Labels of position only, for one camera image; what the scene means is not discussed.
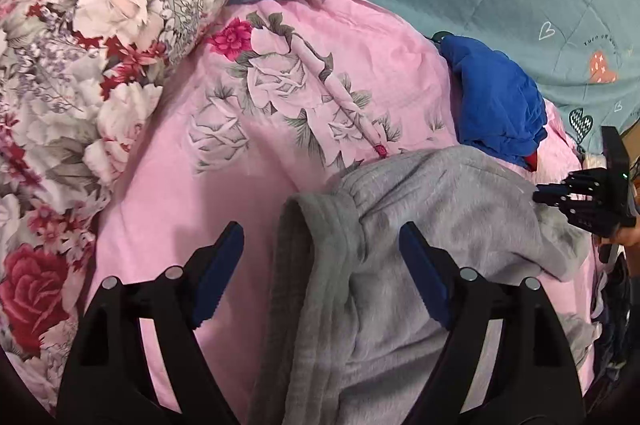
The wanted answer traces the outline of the person's right hand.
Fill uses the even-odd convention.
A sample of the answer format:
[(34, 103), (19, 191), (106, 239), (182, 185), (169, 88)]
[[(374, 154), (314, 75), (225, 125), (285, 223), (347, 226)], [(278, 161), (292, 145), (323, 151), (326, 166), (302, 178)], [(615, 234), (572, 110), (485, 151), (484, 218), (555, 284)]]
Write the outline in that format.
[(640, 229), (639, 225), (632, 228), (620, 227), (610, 237), (598, 237), (598, 245), (620, 245), (625, 249), (627, 263), (630, 269), (639, 267)]

